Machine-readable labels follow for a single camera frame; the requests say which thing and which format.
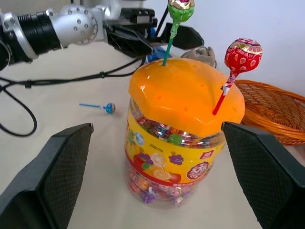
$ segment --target orange basket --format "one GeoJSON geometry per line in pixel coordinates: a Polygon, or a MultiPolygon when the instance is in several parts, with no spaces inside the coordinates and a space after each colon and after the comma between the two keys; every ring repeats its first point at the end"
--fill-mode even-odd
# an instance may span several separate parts
{"type": "Polygon", "coordinates": [[[251,80],[235,84],[244,96],[243,124],[272,133],[286,146],[305,144],[305,97],[251,80]]]}

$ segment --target white wall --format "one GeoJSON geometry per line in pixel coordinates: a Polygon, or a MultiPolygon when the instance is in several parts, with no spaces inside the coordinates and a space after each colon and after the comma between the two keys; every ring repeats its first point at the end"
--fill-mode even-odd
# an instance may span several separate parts
{"type": "MultiPolygon", "coordinates": [[[[147,0],[158,19],[166,0],[147,0]]],[[[264,53],[260,65],[239,79],[269,83],[305,96],[305,1],[304,0],[197,0],[194,15],[185,25],[194,27],[211,46],[218,69],[224,64],[227,47],[235,39],[257,40],[264,53]]]]}

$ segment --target blue lollipop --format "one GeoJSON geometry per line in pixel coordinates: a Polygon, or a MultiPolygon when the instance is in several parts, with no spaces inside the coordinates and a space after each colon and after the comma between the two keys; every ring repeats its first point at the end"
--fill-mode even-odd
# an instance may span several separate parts
{"type": "Polygon", "coordinates": [[[95,108],[99,108],[99,109],[105,109],[106,112],[109,114],[112,114],[115,111],[115,105],[112,103],[109,103],[106,106],[93,105],[93,104],[80,104],[80,106],[89,106],[89,107],[95,107],[95,108]]]}

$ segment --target candy jar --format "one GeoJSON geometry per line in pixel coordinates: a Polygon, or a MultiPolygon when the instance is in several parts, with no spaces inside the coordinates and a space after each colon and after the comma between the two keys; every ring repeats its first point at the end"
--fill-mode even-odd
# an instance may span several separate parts
{"type": "Polygon", "coordinates": [[[129,85],[126,183],[144,204],[180,207],[210,171],[225,144],[222,122],[239,123],[244,99],[235,85],[212,111],[227,77],[190,59],[138,69],[129,85]]]}

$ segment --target red lollipop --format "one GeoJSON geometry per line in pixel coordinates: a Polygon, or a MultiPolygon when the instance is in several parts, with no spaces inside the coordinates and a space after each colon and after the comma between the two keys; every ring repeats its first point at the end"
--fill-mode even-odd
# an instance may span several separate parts
{"type": "Polygon", "coordinates": [[[229,46],[224,63],[230,68],[231,72],[228,81],[223,86],[223,94],[213,110],[214,115],[217,114],[224,97],[228,94],[237,76],[240,73],[248,72],[256,68],[261,61],[262,54],[263,49],[261,45],[251,39],[240,38],[229,46]]]}

